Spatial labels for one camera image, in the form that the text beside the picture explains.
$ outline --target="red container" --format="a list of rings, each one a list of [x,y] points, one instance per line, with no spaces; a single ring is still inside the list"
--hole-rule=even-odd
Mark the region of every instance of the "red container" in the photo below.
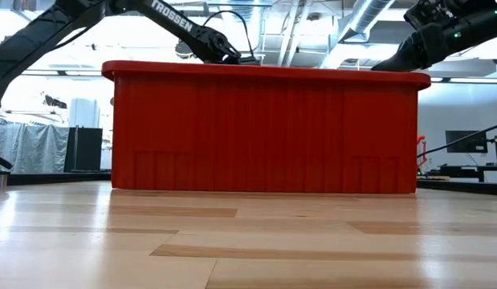
[[[112,186],[414,193],[428,75],[112,61]]]

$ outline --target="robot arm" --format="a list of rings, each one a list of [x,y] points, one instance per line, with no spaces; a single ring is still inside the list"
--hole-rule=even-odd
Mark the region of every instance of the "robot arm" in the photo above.
[[[419,0],[405,14],[416,32],[374,71],[426,69],[497,37],[495,0]]]
[[[105,16],[137,10],[184,41],[204,63],[256,64],[242,58],[222,33],[200,26],[162,0],[56,0],[25,28],[0,44],[0,106],[7,86],[72,31]]]

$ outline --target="gray curtain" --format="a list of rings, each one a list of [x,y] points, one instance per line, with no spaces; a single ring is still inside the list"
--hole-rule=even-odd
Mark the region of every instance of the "gray curtain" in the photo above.
[[[13,164],[12,173],[63,173],[69,132],[53,125],[0,125],[0,157]]]

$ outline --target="container rim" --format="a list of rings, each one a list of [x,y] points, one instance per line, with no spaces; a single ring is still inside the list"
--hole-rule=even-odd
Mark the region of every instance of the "container rim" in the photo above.
[[[113,60],[102,65],[102,75],[115,79],[115,74],[179,74],[179,75],[224,75],[269,79],[331,79],[347,82],[403,83],[419,86],[419,90],[430,87],[430,76],[417,72],[387,71],[339,71],[297,67],[259,67],[246,65],[161,63],[147,61]]]

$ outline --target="wooden floor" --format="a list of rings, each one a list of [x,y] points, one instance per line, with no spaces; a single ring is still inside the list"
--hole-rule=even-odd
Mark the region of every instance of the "wooden floor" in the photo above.
[[[497,197],[10,187],[11,288],[497,288]]]

